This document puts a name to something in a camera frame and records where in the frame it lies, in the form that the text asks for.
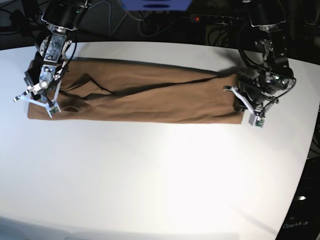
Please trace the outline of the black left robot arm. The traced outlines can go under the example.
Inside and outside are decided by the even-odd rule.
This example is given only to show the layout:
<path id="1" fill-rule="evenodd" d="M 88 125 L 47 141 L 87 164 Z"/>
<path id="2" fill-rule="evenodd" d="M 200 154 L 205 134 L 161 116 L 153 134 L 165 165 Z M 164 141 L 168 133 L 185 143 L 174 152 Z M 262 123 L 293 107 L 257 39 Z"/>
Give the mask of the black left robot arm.
<path id="1" fill-rule="evenodd" d="M 245 0 L 243 3 L 248 19 L 239 28 L 236 43 L 241 60 L 254 75 L 242 73 L 236 85 L 225 86 L 224 90 L 234 94 L 235 111 L 249 111 L 249 124 L 261 128 L 268 110 L 295 87 L 297 80 L 287 57 L 283 30 L 286 16 L 280 1 Z M 254 44 L 262 53 L 261 63 L 251 60 L 242 48 L 241 34 L 247 28 L 257 33 Z"/>

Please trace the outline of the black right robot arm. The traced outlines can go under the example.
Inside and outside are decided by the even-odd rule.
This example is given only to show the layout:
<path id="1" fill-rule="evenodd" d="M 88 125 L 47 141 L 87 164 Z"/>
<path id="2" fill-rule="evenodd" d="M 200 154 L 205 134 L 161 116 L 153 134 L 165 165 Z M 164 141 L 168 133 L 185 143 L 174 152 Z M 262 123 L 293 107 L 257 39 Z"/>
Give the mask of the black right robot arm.
<path id="1" fill-rule="evenodd" d="M 46 28 L 36 42 L 37 52 L 24 73 L 26 90 L 14 97 L 44 108 L 52 117 L 61 111 L 58 95 L 61 80 L 72 60 L 66 52 L 74 44 L 75 33 L 92 5 L 90 0 L 52 0 L 41 16 Z"/>

